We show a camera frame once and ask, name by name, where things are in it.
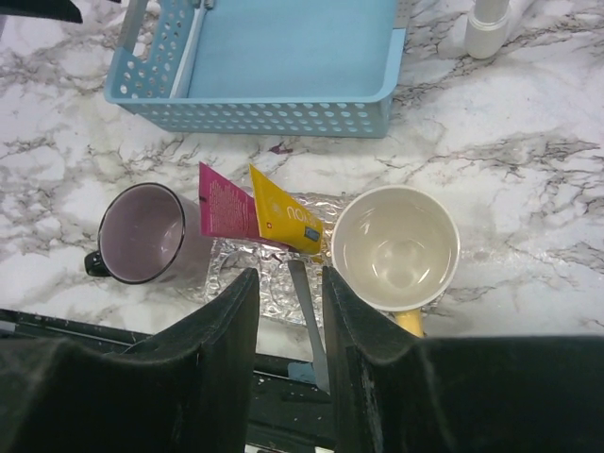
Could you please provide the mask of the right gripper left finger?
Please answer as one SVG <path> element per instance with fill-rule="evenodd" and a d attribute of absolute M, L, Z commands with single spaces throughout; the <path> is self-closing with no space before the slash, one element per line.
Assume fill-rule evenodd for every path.
<path fill-rule="evenodd" d="M 5 452 L 241 452 L 257 330 L 259 276 L 155 334 L 122 362 L 69 340 L 1 343 Z"/>

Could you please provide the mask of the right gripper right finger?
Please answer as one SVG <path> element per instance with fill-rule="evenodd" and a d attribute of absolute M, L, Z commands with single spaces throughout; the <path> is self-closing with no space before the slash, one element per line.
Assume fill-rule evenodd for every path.
<path fill-rule="evenodd" d="M 599 452 L 599 336 L 419 338 L 333 268 L 322 299 L 340 452 Z"/>

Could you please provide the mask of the grey toothbrush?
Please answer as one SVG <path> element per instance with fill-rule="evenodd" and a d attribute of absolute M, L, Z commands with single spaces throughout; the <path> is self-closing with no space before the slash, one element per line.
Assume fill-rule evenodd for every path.
<path fill-rule="evenodd" d="M 323 392 L 330 394 L 327 355 L 314 315 L 306 266 L 301 260 L 289 260 L 288 268 L 309 333 L 316 386 Z"/>
<path fill-rule="evenodd" d="M 196 46 L 199 41 L 199 34 L 206 12 L 204 1 L 194 1 L 193 6 L 193 21 L 188 39 L 185 44 L 183 55 L 176 71 L 176 77 L 170 93 L 171 98 L 186 98 L 188 96 L 191 84 L 193 67 L 196 57 Z"/>

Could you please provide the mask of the clear textured round tray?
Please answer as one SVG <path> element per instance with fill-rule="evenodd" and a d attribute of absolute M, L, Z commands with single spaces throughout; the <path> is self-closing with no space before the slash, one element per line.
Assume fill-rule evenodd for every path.
<path fill-rule="evenodd" d="M 316 324 L 323 325 L 322 270 L 331 264 L 329 251 L 333 228 L 352 200 L 342 193 L 296 193 L 296 201 L 317 215 L 324 224 L 324 240 L 319 255 L 311 257 L 288 252 L 274 246 L 244 240 L 216 238 L 210 254 L 201 301 L 209 303 L 217 297 L 240 272 L 255 268 L 260 280 L 260 315 L 282 324 L 306 324 L 289 271 L 288 262 L 300 260 L 305 264 Z"/>

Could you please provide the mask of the yellow mug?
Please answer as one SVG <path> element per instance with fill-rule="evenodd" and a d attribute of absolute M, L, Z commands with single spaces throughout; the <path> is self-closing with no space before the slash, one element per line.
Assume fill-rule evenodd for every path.
<path fill-rule="evenodd" d="M 333 267 L 363 302 L 423 337 L 421 309 L 452 282 L 461 237 L 438 200 L 392 185 L 363 193 L 344 208 L 330 252 Z"/>

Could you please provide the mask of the purple translucent cup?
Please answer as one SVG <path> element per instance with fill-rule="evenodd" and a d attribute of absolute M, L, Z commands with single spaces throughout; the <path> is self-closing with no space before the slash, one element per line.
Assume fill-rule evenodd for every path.
<path fill-rule="evenodd" d="M 213 239 L 201 234 L 198 204 L 159 183 L 142 183 L 109 204 L 97 250 L 84 259 L 91 277 L 128 285 L 201 286 Z"/>

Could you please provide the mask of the pink toothpaste tube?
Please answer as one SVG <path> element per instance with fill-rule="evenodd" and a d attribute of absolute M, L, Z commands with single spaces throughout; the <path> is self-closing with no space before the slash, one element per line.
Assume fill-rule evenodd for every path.
<path fill-rule="evenodd" d="M 260 239 L 254 198 L 202 162 L 199 163 L 198 198 L 204 236 Z"/>

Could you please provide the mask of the yellow toothpaste tube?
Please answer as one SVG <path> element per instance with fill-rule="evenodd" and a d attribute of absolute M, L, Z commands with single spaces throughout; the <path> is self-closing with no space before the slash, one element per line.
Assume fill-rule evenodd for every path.
<path fill-rule="evenodd" d="M 249 173 L 260 236 L 299 253 L 318 254 L 324 233 L 322 221 L 252 164 Z"/>

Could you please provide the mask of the blue plastic basket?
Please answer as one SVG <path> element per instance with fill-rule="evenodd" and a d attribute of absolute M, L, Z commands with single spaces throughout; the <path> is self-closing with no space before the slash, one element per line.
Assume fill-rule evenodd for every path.
<path fill-rule="evenodd" d="M 194 1 L 163 1 L 134 53 L 146 4 L 129 4 L 107 77 L 115 105 L 171 132 L 382 138 L 407 1 L 204 1 L 186 98 L 171 98 Z"/>

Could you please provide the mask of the white pvc pipe frame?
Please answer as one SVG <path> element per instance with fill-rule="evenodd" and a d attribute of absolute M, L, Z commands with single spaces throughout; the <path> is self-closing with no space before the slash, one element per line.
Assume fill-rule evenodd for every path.
<path fill-rule="evenodd" d="M 506 40 L 510 15 L 509 0 L 477 0 L 467 16 L 467 54 L 474 59 L 492 57 Z"/>

